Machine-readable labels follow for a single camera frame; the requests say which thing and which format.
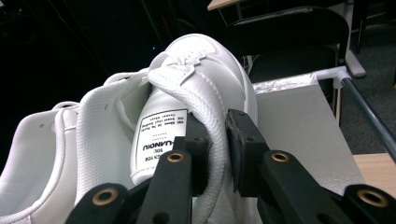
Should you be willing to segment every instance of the white sneaker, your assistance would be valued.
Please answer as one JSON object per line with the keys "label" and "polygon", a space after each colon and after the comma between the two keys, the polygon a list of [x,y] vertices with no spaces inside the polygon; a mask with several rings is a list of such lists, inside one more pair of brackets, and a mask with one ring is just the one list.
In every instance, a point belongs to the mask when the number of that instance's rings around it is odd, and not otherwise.
{"label": "white sneaker", "polygon": [[[257,123],[252,85],[235,57],[206,35],[184,35],[150,66],[149,82],[178,99],[200,120],[213,142],[209,179],[193,204],[193,223],[251,223],[248,200],[233,193],[225,119],[229,108],[244,111]],[[132,156],[132,175],[138,172]]]}
{"label": "white sneaker", "polygon": [[77,184],[78,104],[24,118],[0,176],[0,223],[64,223]]}
{"label": "white sneaker", "polygon": [[[150,120],[154,124],[159,113],[164,122],[171,116],[183,119],[192,112],[213,142],[207,188],[193,204],[192,221],[251,223],[247,218],[253,217],[248,214],[251,203],[233,193],[225,131],[229,108],[247,112],[257,121],[254,90],[243,67],[206,35],[184,35],[159,54],[149,68],[113,75],[80,102],[76,203],[98,185],[118,183],[131,189],[152,176],[156,159],[170,149],[167,141],[185,133],[185,126],[177,126],[172,133],[152,133],[147,129]],[[155,143],[167,148],[157,154],[144,150]]]}

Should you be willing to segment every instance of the brand logo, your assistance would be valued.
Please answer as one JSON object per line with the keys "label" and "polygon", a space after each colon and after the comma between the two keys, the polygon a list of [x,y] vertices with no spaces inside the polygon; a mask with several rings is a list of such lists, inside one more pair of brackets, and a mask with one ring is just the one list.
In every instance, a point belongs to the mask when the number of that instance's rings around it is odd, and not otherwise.
{"label": "brand logo", "polygon": [[167,146],[172,146],[173,142],[168,140],[168,141],[163,141],[163,142],[157,142],[157,143],[151,143],[149,145],[143,146],[143,151],[147,149],[152,149],[155,147],[167,147]]}

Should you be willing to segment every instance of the wooden surface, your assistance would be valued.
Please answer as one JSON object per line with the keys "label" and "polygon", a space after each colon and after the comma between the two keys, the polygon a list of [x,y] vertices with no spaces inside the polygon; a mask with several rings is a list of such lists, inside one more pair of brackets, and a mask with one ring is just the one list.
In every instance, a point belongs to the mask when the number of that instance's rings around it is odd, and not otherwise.
{"label": "wooden surface", "polygon": [[238,2],[240,2],[240,0],[212,0],[209,6],[207,6],[207,10],[210,11],[216,8],[227,7]]}
{"label": "wooden surface", "polygon": [[396,164],[388,153],[354,155],[367,185],[396,198]]}

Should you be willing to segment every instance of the office chair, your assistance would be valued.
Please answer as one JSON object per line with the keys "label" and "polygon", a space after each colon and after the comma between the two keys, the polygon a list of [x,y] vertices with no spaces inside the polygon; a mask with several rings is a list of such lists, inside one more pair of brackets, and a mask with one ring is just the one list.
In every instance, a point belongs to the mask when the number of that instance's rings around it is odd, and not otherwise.
{"label": "office chair", "polygon": [[[348,36],[341,15],[308,6],[236,21],[219,42],[237,58],[253,59],[247,72],[257,83],[345,65]],[[319,85],[337,117],[341,92],[334,90],[331,79]]]}

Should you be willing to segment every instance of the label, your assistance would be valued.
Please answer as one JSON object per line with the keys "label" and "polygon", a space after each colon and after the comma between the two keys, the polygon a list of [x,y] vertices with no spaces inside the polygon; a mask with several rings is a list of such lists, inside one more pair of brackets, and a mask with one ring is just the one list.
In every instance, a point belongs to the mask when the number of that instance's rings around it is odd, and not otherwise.
{"label": "label", "polygon": [[136,167],[155,167],[160,156],[172,150],[176,136],[186,136],[187,109],[165,111],[142,119],[137,139]]}

